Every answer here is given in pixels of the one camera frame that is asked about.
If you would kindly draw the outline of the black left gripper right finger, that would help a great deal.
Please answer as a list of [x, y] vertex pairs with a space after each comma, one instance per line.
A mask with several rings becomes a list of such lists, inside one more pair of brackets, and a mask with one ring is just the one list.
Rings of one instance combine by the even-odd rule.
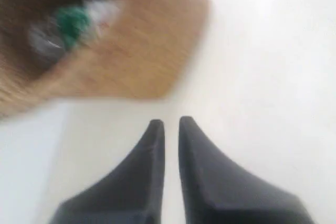
[[179, 122], [186, 223], [313, 223], [301, 201], [227, 157], [190, 116]]

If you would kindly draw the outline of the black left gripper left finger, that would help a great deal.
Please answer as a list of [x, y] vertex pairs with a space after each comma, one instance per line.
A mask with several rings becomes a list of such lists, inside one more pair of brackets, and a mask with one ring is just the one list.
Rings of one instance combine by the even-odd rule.
[[165, 133], [151, 120], [137, 145], [107, 176], [64, 201], [50, 223], [160, 223]]

